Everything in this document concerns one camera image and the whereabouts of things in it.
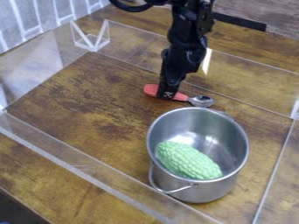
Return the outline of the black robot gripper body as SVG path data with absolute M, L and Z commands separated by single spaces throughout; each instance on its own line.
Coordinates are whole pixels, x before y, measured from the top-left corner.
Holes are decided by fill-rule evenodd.
M 170 46 L 163 50 L 160 75 L 167 78 L 182 78 L 197 73 L 207 54 L 209 39 L 194 32 L 171 28 L 167 34 Z

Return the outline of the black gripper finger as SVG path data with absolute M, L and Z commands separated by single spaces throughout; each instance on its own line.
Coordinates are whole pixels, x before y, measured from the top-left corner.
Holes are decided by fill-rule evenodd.
M 156 97 L 159 99 L 171 100 L 179 91 L 182 81 L 183 80 L 180 78 L 168 78 L 166 75 L 162 75 Z

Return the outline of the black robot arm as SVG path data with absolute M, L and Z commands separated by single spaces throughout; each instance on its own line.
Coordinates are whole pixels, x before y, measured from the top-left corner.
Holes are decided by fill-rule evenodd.
M 170 46 L 162 52 L 163 65 L 156 97 L 171 100 L 186 75 L 197 73 L 207 54 L 206 34 L 214 26 L 214 0 L 172 0 Z

